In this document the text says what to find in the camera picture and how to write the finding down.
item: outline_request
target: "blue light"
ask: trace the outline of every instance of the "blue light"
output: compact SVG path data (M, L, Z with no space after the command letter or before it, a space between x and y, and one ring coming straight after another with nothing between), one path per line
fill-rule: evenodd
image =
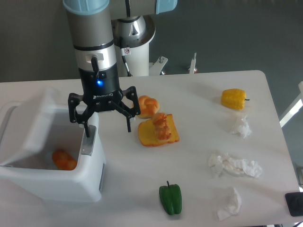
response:
M97 80L97 84L98 84L99 86L102 86L102 85L103 85L103 82L102 82L101 80Z

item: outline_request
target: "white chair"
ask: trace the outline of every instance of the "white chair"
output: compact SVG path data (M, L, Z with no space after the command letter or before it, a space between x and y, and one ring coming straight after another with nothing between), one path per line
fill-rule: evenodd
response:
M300 94L298 97L290 104L290 106L284 111L280 117L281 128L301 109L303 106L303 82L299 84Z

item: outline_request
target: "crumpled paper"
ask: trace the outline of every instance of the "crumpled paper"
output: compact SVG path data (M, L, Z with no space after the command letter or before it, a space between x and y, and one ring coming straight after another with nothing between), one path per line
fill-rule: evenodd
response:
M237 215L241 208L242 200L238 191L234 187L230 188L229 190L230 193L228 205L226 207L219 208L216 212L219 221L229 218L230 216Z
M211 167L216 175L220 175L225 170L231 175L259 178L263 172L256 161L234 159L227 153L222 155L212 154L208 159L208 166Z
M250 130L250 126L246 120L247 115L239 115L236 118L236 121L230 131L231 134L240 134L241 138L245 139L252 131Z

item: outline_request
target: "black cable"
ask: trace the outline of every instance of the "black cable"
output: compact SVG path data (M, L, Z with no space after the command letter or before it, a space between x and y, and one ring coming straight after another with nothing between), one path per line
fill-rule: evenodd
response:
M131 74L131 72L129 71L128 65L127 65L127 63L126 63L126 58L125 58L125 56L123 56L123 55L122 55L122 60L123 60L123 63L124 63L124 65L125 65L125 68L126 68L127 76L128 76L128 77L132 77L132 74Z
M131 17L131 6L129 0L125 0L126 16Z

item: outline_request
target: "food item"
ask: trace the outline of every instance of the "food item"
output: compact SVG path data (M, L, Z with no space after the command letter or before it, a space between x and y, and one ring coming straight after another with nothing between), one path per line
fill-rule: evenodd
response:
M248 100L246 92L237 88L225 90L221 96L221 104L235 110L242 110Z
M168 141L171 138L171 131L166 119L167 116L165 113L156 113L152 118L156 138L159 141Z
M161 146L167 143L174 143L180 140L172 114L166 115L166 122L170 132L159 130L156 132L153 119L148 119L138 126L138 136L142 145L147 147Z
M53 155L53 162L60 170L73 170L77 166L77 161L64 150L58 149Z
M138 101L141 110L141 114L138 117L142 119L152 118L160 109L159 102L149 96L140 96Z
M182 195L179 185L170 185L159 188L159 196L162 206L169 215L179 214L182 211Z

